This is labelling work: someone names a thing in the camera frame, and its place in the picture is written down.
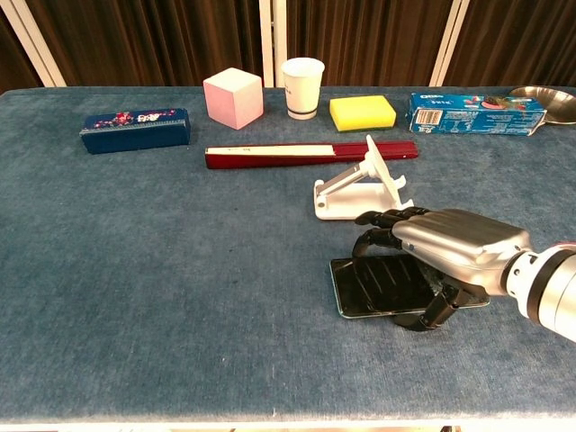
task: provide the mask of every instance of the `pink foam block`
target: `pink foam block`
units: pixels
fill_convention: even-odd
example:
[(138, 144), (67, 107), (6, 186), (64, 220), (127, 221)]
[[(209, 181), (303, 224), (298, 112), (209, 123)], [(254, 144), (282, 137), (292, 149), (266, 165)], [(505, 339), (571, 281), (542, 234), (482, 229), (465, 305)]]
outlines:
[(241, 129), (264, 113), (262, 79), (231, 67), (203, 81), (208, 115)]

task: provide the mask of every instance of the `smartphone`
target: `smartphone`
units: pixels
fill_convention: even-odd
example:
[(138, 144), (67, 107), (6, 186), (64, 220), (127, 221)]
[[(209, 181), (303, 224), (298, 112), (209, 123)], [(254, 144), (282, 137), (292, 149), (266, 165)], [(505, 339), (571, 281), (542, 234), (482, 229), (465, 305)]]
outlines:
[[(422, 313), (440, 289), (427, 269), (408, 254), (333, 259), (338, 311), (350, 319)], [(487, 299), (471, 298), (462, 308), (486, 304)]]

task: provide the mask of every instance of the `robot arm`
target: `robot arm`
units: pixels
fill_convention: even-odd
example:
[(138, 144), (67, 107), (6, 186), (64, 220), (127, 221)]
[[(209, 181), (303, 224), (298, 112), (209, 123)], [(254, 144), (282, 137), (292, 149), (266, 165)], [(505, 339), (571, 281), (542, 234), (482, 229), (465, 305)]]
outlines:
[(402, 326), (433, 329), (466, 294), (510, 295), (524, 316), (576, 341), (575, 244), (537, 254), (524, 229), (462, 210), (369, 211), (355, 222), (378, 228), (360, 236), (353, 257), (363, 256), (370, 245), (397, 248), (445, 278), (445, 289), (433, 300), (436, 311), (430, 304), (420, 317), (399, 316)]

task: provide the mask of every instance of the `blue box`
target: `blue box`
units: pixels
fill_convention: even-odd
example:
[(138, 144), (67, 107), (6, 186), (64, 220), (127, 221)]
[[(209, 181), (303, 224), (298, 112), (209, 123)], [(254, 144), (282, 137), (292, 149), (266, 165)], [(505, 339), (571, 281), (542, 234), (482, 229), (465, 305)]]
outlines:
[(406, 117), (413, 132), (529, 136), (545, 114), (530, 97), (413, 93)]
[(190, 120), (183, 108), (92, 115), (80, 138), (92, 154), (181, 146), (190, 141)]

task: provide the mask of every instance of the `blue fabric table cover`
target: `blue fabric table cover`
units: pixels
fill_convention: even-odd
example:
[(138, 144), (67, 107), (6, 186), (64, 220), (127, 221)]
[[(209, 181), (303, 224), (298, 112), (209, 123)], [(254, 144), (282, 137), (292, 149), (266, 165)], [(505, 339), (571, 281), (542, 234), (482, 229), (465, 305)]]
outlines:
[[(208, 118), (195, 87), (31, 89), (0, 97), (0, 421), (285, 421), (576, 417), (576, 344), (515, 301), (413, 333), (337, 312), (329, 260), (364, 231), (314, 215), (312, 187), (350, 164), (209, 170), (207, 146), (362, 140), (328, 100), (386, 95), (376, 140), (403, 200), (525, 227), (536, 250), (576, 239), (576, 127), (532, 137), (408, 131), (409, 94), (509, 88), (322, 88), (319, 114)], [(189, 146), (93, 156), (90, 114), (183, 107)]]

